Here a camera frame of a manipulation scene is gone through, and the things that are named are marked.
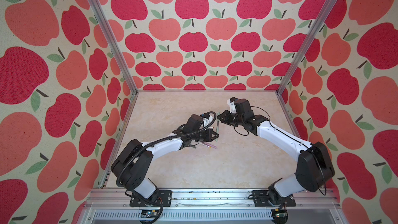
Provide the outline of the light green pen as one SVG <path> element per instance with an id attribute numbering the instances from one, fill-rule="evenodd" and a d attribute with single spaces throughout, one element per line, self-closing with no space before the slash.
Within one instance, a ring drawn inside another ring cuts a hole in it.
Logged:
<path id="1" fill-rule="evenodd" d="M 217 124 L 216 124 L 216 132 L 219 133 L 219 123 L 220 120 L 218 119 L 218 116 L 220 115 L 220 112 L 217 113 Z"/>

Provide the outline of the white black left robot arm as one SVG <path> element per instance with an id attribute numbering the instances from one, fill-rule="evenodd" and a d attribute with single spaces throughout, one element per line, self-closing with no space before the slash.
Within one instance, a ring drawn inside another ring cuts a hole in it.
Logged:
<path id="1" fill-rule="evenodd" d="M 131 140 L 111 166 L 116 185 L 130 191 L 133 197 L 140 196 L 153 202 L 157 200 L 159 189 L 147 178 L 151 163 L 171 152 L 196 148 L 199 143 L 210 143 L 217 139 L 219 134 L 212 127 L 216 117 L 215 112 L 193 114 L 187 123 L 165 138 L 144 143 Z"/>

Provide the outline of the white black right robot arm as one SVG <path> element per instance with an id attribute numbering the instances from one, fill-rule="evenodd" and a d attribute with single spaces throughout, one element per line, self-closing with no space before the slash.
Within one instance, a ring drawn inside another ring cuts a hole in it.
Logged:
<path id="1" fill-rule="evenodd" d="M 255 136 L 270 141 L 296 162 L 295 173 L 281 178 L 268 187 L 264 199 L 272 206 L 281 206 L 285 199 L 302 191 L 316 192 L 335 175 L 327 147 L 303 140 L 280 129 L 272 123 L 270 115 L 255 115 L 250 102 L 232 97 L 228 100 L 229 110 L 217 116 L 224 124 L 243 128 Z"/>

